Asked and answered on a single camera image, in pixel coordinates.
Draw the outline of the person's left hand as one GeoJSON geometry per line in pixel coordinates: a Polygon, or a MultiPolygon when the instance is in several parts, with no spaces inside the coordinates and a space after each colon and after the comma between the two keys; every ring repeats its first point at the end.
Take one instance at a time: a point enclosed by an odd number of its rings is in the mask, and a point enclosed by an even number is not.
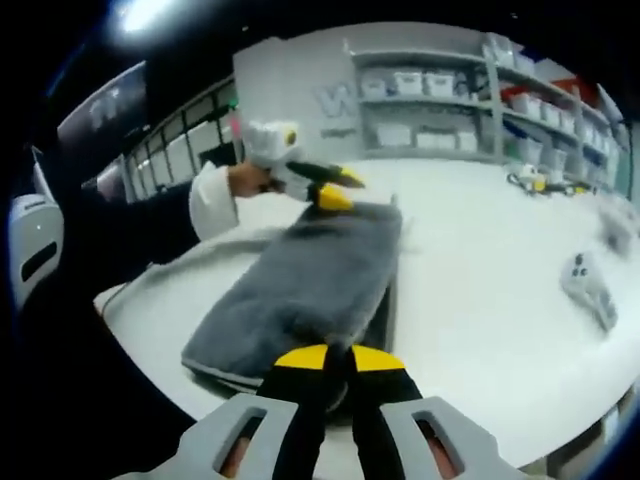
{"type": "Polygon", "coordinates": [[[227,169],[231,194],[239,198],[251,198],[262,193],[281,193],[282,186],[274,180],[268,170],[250,162],[243,162],[227,169]]]}

